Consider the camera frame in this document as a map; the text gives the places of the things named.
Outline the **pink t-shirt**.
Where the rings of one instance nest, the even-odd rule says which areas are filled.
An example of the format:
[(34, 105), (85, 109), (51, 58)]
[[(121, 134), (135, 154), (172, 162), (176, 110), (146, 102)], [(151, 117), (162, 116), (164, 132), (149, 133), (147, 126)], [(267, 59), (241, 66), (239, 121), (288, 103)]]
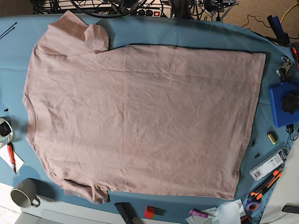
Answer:
[(233, 199), (266, 55), (126, 45), (67, 12), (28, 65), (26, 139), (46, 175), (94, 204), (109, 191)]

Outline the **black remote control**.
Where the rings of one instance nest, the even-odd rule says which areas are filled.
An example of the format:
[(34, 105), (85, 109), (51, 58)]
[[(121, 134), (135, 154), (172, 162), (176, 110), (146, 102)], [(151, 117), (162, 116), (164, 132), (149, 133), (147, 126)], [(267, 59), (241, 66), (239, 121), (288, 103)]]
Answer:
[(120, 216), (122, 217), (123, 221), (125, 222), (125, 224), (134, 224), (132, 221), (132, 216), (129, 214), (129, 203), (122, 203), (122, 202), (118, 202), (118, 203), (114, 203), (118, 213), (120, 214)]

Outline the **white power strip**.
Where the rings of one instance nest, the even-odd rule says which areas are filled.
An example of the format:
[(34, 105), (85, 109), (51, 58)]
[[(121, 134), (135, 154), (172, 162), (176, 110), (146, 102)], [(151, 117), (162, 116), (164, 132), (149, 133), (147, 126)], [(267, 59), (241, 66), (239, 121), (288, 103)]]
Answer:
[(171, 18), (171, 13), (168, 11), (167, 13), (161, 10), (155, 9), (139, 9), (136, 11), (136, 15), (138, 16), (148, 16), (148, 17), (160, 17), (160, 18)]

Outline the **red cube block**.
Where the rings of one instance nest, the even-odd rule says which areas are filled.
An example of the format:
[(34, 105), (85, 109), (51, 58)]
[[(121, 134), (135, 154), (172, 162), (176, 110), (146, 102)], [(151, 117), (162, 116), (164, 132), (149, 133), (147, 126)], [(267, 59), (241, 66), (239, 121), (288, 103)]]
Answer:
[(143, 216), (147, 219), (153, 219), (154, 215), (156, 214), (156, 210), (154, 207), (147, 206)]

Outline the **purple marker pen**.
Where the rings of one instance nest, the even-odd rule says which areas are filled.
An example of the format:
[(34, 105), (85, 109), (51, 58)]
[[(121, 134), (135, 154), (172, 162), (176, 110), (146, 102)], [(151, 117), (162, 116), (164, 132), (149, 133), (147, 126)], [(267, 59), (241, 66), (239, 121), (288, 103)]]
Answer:
[(196, 210), (196, 209), (191, 209), (189, 211), (189, 214), (193, 215), (193, 216), (198, 216), (198, 217), (201, 217), (201, 218), (205, 218), (205, 219), (209, 217), (209, 214), (206, 213), (205, 211), (199, 211), (199, 210)]

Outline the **frosted plastic cup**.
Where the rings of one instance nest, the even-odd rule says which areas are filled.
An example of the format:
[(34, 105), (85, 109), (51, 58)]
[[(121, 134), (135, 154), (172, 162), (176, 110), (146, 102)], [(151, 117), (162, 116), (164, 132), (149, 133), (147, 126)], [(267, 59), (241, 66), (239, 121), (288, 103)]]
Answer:
[(236, 202), (226, 202), (217, 209), (219, 224), (241, 224), (240, 208)]

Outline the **blue plastic box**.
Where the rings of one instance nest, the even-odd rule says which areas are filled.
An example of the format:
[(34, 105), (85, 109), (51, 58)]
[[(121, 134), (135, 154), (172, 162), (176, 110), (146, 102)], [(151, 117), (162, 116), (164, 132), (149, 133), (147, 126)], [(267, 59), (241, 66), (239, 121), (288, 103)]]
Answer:
[(275, 127), (299, 122), (299, 81), (285, 81), (268, 87)]

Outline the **orange black utility knife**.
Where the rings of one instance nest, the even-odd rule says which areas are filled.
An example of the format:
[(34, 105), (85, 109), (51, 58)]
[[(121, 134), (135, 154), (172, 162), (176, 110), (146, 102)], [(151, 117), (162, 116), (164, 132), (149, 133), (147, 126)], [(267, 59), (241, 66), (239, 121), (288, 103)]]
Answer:
[(273, 184), (276, 182), (276, 180), (281, 177), (283, 168), (277, 169), (271, 173), (270, 176), (268, 176), (260, 185), (258, 185), (248, 196), (248, 200), (250, 202), (260, 202), (261, 198), (265, 193), (268, 191), (268, 189), (273, 186)]

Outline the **clear plastic bit case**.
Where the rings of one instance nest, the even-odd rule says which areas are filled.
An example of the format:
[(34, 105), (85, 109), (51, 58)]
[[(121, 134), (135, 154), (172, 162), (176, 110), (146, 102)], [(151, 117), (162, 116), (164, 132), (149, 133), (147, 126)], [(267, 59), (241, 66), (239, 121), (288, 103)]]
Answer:
[(276, 153), (267, 158), (264, 162), (251, 169), (249, 175), (254, 181), (259, 181), (263, 177), (266, 177), (270, 172), (274, 171), (283, 165), (288, 159), (290, 150), (286, 147), (281, 148)]

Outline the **silver carabiner keys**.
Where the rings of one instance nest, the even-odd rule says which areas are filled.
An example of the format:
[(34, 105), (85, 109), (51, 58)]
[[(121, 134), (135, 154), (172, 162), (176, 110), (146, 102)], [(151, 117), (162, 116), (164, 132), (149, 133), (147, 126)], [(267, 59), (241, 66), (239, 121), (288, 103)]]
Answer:
[(290, 70), (293, 62), (287, 56), (282, 56), (281, 59), (283, 63), (279, 66), (279, 68), (277, 68), (276, 72), (280, 77), (281, 81), (285, 82), (287, 81), (288, 71)]

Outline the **black knob gear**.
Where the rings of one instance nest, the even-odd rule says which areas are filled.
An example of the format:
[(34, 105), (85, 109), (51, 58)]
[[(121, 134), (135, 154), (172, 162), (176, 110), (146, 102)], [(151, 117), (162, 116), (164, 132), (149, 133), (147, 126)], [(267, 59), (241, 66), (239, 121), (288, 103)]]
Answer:
[(288, 92), (282, 99), (281, 99), (281, 109), (284, 112), (289, 114), (294, 114), (294, 112), (299, 109), (299, 96), (294, 94), (293, 92)]

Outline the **clear tape roll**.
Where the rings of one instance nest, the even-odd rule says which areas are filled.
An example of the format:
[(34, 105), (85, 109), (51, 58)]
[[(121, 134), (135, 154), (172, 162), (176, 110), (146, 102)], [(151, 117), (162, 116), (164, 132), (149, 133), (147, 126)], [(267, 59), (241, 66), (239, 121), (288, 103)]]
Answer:
[(13, 129), (10, 123), (5, 118), (0, 117), (0, 144), (6, 145), (10, 143), (13, 136)]

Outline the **grey ceramic mug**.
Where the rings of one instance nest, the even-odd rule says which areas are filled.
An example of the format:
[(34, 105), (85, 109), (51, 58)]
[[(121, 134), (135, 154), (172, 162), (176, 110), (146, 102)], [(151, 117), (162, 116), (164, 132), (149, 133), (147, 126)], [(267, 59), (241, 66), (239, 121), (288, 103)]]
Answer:
[(24, 179), (10, 191), (10, 197), (20, 208), (39, 207), (40, 200), (37, 197), (37, 186), (31, 179)]

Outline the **white paper note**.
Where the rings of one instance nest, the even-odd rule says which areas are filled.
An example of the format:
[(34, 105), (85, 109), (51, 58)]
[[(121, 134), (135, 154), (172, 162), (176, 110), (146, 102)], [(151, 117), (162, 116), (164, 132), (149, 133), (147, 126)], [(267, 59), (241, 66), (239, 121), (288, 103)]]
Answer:
[(0, 157), (15, 173), (17, 173), (24, 164), (24, 161), (15, 153), (12, 144), (8, 144), (0, 149)]

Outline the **blue black clamp tool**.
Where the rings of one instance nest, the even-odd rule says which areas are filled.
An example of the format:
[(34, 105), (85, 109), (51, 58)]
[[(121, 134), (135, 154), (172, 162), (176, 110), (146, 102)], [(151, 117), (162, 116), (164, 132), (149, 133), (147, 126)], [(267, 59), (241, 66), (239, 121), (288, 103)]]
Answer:
[(276, 43), (280, 46), (288, 46), (290, 44), (289, 35), (284, 32), (278, 16), (269, 15), (267, 17), (268, 23), (276, 36)]

